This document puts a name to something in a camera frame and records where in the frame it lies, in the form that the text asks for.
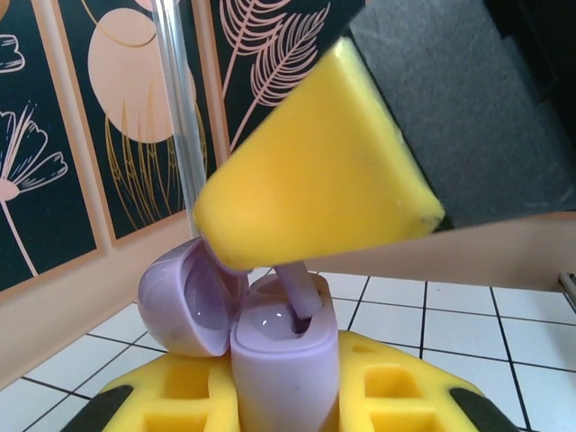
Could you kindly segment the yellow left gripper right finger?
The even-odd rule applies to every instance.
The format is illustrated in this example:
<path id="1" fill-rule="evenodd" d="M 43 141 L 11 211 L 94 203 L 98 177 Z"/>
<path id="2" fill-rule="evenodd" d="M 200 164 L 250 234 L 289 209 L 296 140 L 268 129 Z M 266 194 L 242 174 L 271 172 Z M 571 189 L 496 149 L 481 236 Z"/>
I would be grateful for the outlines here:
<path id="1" fill-rule="evenodd" d="M 352 331 L 338 335 L 341 431 L 516 431 L 476 386 Z"/>

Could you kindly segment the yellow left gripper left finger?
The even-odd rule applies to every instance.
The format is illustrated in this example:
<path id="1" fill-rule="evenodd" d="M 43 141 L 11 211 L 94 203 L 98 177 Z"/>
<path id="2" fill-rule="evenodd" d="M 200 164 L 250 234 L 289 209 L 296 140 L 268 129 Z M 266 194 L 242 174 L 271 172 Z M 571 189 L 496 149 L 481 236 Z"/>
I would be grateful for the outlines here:
<path id="1" fill-rule="evenodd" d="M 230 356 L 164 354 L 109 382 L 68 431 L 240 431 Z"/>

